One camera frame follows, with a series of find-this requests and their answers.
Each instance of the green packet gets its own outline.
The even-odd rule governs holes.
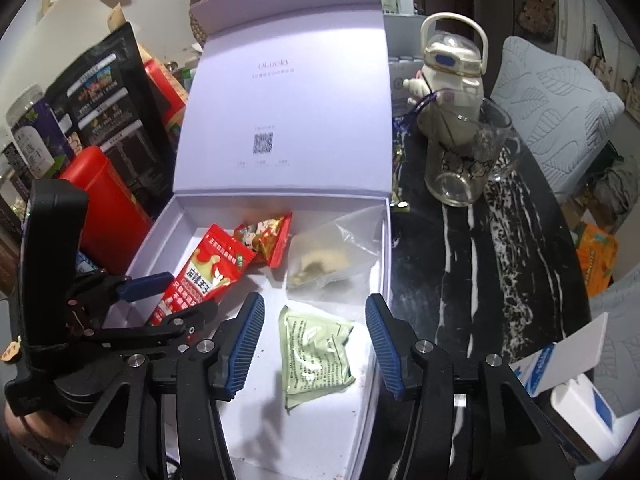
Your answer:
[[[344,351],[353,323],[301,314],[285,306],[278,325],[287,410],[339,392],[353,383],[355,379]]]

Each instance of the bottle handle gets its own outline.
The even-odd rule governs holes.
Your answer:
[[[456,14],[455,12],[436,12],[431,16],[428,16],[420,27],[420,52],[424,54],[424,49],[427,46],[427,32],[429,30],[429,26],[431,23],[436,22],[437,20],[444,20],[446,18],[450,18],[452,20],[458,20],[459,22],[466,23],[467,25],[473,27],[476,32],[479,34],[480,39],[482,40],[482,62],[481,62],[481,71],[482,74],[486,72],[486,62],[487,56],[489,55],[489,40],[487,39],[486,33],[482,30],[482,27],[478,25],[474,20],[463,16],[462,14]]]
[[[489,174],[491,182],[503,182],[516,169],[524,153],[524,141],[512,126],[500,150],[497,160]]]

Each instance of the black marble table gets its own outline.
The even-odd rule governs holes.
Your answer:
[[[415,131],[395,141],[404,151],[399,192],[409,204],[409,212],[392,214],[396,317],[454,357],[497,353],[508,362],[591,320],[571,235],[528,151],[516,172],[489,183],[473,206],[452,208],[424,185],[427,139]],[[361,478],[389,477],[411,409],[381,387]]]

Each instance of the metal bolt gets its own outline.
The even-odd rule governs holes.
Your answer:
[[[201,352],[203,354],[211,352],[215,347],[216,344],[211,339],[203,339],[196,345],[198,352]]]
[[[138,368],[145,362],[145,357],[142,354],[133,354],[128,360],[129,366],[132,368]]]
[[[426,339],[420,339],[420,341],[415,344],[415,349],[421,354],[428,354],[433,350],[433,343]]]
[[[493,367],[497,367],[502,364],[502,358],[498,354],[489,354],[485,361],[489,366]]]

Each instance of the open box lid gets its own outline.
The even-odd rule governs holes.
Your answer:
[[[386,197],[391,102],[380,0],[203,0],[209,38],[174,192]]]

